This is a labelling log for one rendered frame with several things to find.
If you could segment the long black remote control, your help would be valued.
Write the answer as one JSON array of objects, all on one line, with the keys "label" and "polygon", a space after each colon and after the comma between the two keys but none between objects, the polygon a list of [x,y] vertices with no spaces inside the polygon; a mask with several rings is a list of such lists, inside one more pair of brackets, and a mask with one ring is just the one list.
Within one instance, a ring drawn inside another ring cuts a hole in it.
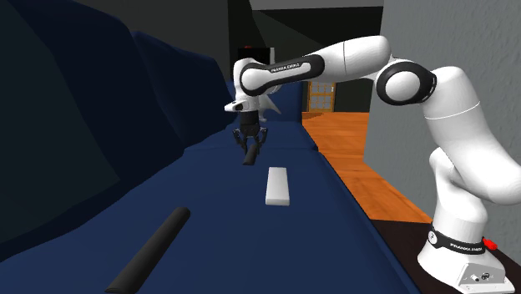
[{"label": "long black remote control", "polygon": [[104,292],[136,294],[189,218],[187,207],[175,208]]}]

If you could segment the short black remote control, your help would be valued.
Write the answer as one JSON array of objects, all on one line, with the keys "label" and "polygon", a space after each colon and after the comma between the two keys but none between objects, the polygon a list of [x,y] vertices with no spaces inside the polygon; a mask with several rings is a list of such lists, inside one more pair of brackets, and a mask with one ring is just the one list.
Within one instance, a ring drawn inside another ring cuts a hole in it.
[{"label": "short black remote control", "polygon": [[245,158],[243,160],[243,165],[254,165],[256,157],[258,155],[258,144],[252,144],[248,147],[246,151]]}]

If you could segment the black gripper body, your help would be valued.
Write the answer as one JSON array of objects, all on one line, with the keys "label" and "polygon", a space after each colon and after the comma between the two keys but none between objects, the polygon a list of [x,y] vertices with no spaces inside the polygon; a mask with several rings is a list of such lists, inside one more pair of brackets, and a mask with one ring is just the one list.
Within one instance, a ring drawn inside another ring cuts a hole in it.
[{"label": "black gripper body", "polygon": [[240,113],[240,132],[244,136],[255,137],[260,129],[259,112],[257,110]]}]

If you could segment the white remote control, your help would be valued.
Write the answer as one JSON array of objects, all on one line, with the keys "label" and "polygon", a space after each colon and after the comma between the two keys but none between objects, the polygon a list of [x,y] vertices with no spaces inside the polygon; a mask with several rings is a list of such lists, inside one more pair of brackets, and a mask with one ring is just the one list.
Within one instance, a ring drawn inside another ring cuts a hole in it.
[{"label": "white remote control", "polygon": [[278,206],[290,205],[289,185],[286,168],[269,168],[266,184],[266,204]]}]

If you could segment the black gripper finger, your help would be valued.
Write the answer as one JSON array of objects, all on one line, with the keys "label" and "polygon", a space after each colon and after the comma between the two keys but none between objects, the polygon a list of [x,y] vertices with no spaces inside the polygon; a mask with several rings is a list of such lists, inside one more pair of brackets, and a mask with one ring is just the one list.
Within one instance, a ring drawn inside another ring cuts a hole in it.
[{"label": "black gripper finger", "polygon": [[254,136],[257,154],[260,153],[261,146],[266,142],[267,131],[267,128],[260,127],[260,130]]},{"label": "black gripper finger", "polygon": [[244,153],[248,152],[247,140],[248,138],[241,134],[240,129],[234,129],[232,134],[235,138],[235,142],[243,149]]}]

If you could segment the wooden glazed door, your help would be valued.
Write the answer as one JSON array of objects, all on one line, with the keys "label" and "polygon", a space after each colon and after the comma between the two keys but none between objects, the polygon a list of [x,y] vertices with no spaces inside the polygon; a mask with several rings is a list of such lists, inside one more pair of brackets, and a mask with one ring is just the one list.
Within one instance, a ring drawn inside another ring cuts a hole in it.
[{"label": "wooden glazed door", "polygon": [[307,109],[312,113],[334,111],[336,94],[335,83],[311,81],[308,83]]}]

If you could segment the dark blue sofa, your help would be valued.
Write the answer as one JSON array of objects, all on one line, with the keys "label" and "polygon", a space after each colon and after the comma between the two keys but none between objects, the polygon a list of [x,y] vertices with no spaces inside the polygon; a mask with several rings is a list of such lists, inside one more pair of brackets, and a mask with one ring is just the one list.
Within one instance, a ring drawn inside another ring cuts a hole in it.
[{"label": "dark blue sofa", "polygon": [[[0,0],[0,294],[106,294],[178,207],[138,294],[420,294],[300,123],[243,165],[230,100],[210,57]],[[270,167],[289,206],[266,204]]]}]

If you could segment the dark robot stand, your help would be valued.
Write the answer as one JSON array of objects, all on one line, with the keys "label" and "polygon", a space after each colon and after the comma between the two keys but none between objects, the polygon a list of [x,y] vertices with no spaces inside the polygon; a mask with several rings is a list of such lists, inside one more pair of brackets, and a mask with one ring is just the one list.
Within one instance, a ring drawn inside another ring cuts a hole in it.
[{"label": "dark robot stand", "polygon": [[[417,255],[424,247],[429,229],[428,223],[372,220],[379,234],[400,261],[422,294],[461,294],[428,275],[418,264]],[[506,277],[515,287],[514,294],[521,294],[521,266],[499,249],[490,251],[504,266]]]}]

